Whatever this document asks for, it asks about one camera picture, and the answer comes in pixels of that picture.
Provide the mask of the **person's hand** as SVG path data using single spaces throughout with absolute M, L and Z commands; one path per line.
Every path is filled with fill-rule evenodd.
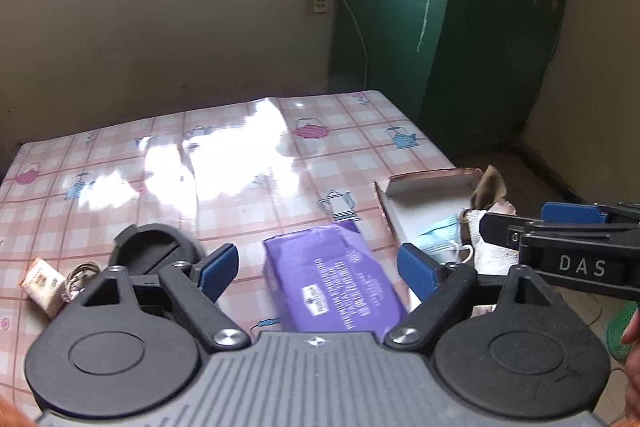
M 639 311 L 634 312 L 629 324 L 624 330 L 622 339 L 624 345 L 632 349 L 626 358 L 625 374 L 627 388 L 625 395 L 625 414 L 630 421 L 638 421 L 640 416 L 640 321 Z

